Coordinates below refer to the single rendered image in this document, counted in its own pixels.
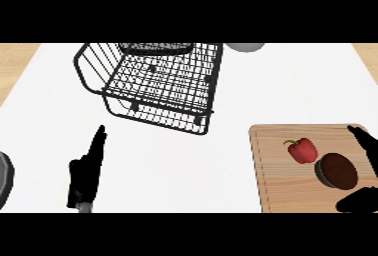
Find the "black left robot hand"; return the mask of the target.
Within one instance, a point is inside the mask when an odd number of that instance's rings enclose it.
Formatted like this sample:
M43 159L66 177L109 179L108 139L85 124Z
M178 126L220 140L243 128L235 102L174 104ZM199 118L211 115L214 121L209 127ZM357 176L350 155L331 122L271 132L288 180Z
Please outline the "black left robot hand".
M106 136L105 126L100 125L91 140L88 152L80 159L74 159L69 162L68 208L77 209L77 204L82 202L93 204L99 187Z

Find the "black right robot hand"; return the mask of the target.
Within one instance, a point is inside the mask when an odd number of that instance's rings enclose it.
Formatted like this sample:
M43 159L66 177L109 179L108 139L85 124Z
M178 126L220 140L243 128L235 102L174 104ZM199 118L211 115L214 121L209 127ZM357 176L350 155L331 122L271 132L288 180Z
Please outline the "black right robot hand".
M348 125L347 129L366 152L369 164L378 177L378 139L359 127ZM342 213L369 214L378 212L378 187L362 187L336 202L335 208Z

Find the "wooden cutting board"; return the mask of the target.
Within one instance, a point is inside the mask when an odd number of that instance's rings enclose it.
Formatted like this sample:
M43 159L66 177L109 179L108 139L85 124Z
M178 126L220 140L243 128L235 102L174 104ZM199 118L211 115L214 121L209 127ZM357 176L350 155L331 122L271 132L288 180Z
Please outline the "wooden cutting board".
M351 190L328 187L314 173L314 164L300 164L285 143L308 138L319 156L339 153L357 170L357 185ZM378 188L378 177L365 150L345 124L273 124L249 128L251 151L261 210L264 213L331 213L336 202L362 187Z

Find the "red bell pepper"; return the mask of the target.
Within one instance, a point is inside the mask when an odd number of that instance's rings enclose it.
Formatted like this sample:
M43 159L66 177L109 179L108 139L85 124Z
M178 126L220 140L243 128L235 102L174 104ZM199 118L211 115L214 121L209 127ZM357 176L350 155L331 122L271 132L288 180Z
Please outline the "red bell pepper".
M313 163L317 159L317 149L307 138L286 140L288 153L300 164Z

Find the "dark grey round pan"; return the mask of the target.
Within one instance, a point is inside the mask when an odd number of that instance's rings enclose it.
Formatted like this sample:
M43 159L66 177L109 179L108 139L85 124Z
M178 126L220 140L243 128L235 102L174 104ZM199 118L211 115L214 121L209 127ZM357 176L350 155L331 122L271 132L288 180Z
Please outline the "dark grey round pan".
M9 156L0 151L0 209L13 188L15 167Z

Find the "grey round object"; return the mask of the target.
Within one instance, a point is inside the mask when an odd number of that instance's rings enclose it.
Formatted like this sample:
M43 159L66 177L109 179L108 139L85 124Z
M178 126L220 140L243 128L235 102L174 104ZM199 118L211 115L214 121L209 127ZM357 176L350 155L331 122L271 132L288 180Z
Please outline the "grey round object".
M263 43L227 43L227 46L238 52L249 53L260 50L264 44Z

